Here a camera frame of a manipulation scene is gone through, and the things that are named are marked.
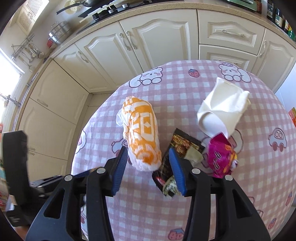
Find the black snack wrapper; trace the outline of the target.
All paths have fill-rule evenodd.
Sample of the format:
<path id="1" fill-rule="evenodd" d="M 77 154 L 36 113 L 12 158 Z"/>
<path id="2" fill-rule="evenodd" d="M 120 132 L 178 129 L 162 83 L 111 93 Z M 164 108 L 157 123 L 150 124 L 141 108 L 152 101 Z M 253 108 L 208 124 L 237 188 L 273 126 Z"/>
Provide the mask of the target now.
<path id="1" fill-rule="evenodd" d="M 160 168 L 152 173 L 152 179 L 164 196 L 186 194 L 188 172 L 203 161 L 204 149 L 201 141 L 175 129 Z"/>

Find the steel stock pot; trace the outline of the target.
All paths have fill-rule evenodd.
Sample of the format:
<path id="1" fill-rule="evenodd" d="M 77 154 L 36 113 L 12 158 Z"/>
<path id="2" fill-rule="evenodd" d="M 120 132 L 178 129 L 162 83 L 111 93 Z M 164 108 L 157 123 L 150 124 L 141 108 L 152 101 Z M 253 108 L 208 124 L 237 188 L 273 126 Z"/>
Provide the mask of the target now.
<path id="1" fill-rule="evenodd" d="M 56 45 L 62 44 L 73 33 L 67 21 L 55 22 L 51 27 L 52 30 L 49 32 L 49 39 Z"/>

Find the orange white plastic bag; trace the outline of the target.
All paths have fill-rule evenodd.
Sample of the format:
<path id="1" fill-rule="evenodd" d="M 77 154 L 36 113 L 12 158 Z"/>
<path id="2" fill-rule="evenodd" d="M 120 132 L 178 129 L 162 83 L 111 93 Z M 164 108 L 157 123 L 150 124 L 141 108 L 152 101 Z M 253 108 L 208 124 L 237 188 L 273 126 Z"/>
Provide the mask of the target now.
<path id="1" fill-rule="evenodd" d="M 162 164 L 158 122 L 152 105 L 135 96 L 128 96 L 116 115 L 123 127 L 130 162 L 138 171 L 152 172 Z"/>

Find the black gas stove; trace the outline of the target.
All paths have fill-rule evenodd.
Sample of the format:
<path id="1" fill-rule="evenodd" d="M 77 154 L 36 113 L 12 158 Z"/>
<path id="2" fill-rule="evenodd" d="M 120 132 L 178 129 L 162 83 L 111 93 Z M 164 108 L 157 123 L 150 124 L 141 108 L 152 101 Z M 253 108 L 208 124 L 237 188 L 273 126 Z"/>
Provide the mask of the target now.
<path id="1" fill-rule="evenodd" d="M 104 20 L 109 16 L 114 16 L 117 13 L 126 11 L 139 6 L 145 6 L 148 4 L 164 3 L 167 1 L 112 1 L 110 4 L 97 8 L 96 10 L 86 13 L 82 13 L 79 18 L 82 18 L 79 23 L 86 24 L 91 21 L 98 22 Z"/>

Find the pink checked tablecloth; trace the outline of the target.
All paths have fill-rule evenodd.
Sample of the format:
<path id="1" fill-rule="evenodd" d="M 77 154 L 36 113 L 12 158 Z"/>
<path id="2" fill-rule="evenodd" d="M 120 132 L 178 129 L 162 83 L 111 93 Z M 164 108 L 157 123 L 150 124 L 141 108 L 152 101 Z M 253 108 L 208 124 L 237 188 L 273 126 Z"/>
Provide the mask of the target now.
<path id="1" fill-rule="evenodd" d="M 107 198 L 116 240 L 182 240 L 191 200 L 178 194 L 167 150 L 206 173 L 210 137 L 199 126 L 197 112 L 216 79 L 249 92 L 250 105 L 229 138 L 238 155 L 233 176 L 274 237 L 295 197 L 295 125 L 276 95 L 255 75 L 218 61 L 175 61 L 147 71 L 119 87 L 82 129 L 72 174 L 103 166 L 128 145 L 116 115 L 125 99 L 148 101 L 155 112 L 163 164 L 156 172 L 125 169 L 120 190 Z"/>

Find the wall utensil rack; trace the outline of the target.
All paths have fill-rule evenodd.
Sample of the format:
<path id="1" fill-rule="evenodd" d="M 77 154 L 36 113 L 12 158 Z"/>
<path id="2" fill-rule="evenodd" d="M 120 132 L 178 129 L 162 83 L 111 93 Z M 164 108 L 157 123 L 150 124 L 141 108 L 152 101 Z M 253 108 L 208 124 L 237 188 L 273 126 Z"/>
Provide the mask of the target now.
<path id="1" fill-rule="evenodd" d="M 32 62 L 35 59 L 43 59 L 45 56 L 45 53 L 40 51 L 33 43 L 34 36 L 35 34 L 32 33 L 27 36 L 20 45 L 11 45 L 13 53 L 10 56 L 10 59 L 12 61 L 22 61 L 22 63 L 28 67 L 30 72 L 33 72 L 35 69 Z"/>

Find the cream lower kitchen cabinets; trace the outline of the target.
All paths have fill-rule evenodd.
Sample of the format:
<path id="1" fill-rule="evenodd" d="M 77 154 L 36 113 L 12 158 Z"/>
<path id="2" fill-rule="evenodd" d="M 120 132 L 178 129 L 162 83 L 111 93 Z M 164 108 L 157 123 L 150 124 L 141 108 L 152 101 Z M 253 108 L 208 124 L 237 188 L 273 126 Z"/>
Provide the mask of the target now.
<path id="1" fill-rule="evenodd" d="M 16 119 L 29 140 L 29 179 L 70 171 L 92 94 L 196 59 L 230 62 L 277 91 L 295 64 L 295 41 L 264 16 L 207 3 L 132 9 L 69 37 L 29 83 Z"/>

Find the wok with lid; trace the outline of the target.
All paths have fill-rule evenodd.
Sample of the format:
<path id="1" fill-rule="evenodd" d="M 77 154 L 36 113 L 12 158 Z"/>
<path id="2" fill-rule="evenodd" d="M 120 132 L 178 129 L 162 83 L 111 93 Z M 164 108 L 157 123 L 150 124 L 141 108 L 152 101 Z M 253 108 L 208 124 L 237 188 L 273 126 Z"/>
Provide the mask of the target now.
<path id="1" fill-rule="evenodd" d="M 70 9 L 70 8 L 74 8 L 76 6 L 80 6 L 83 5 L 86 8 L 91 8 L 93 6 L 103 6 L 105 4 L 108 4 L 110 1 L 104 1 L 104 0 L 84 0 L 84 1 L 78 1 L 75 2 L 74 4 L 71 4 L 69 6 L 64 7 L 63 9 L 59 10 L 56 12 L 56 14 L 60 14 L 61 12 Z"/>

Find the magenta snack wrapper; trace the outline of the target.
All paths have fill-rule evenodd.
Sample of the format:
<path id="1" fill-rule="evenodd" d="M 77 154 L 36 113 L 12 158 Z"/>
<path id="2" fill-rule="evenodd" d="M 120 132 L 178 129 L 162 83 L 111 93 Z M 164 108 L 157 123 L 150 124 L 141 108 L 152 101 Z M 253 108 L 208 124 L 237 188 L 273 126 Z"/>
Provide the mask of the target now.
<path id="1" fill-rule="evenodd" d="M 212 176 L 223 178 L 231 175 L 239 162 L 237 154 L 223 133 L 215 135 L 208 143 L 207 163 Z"/>

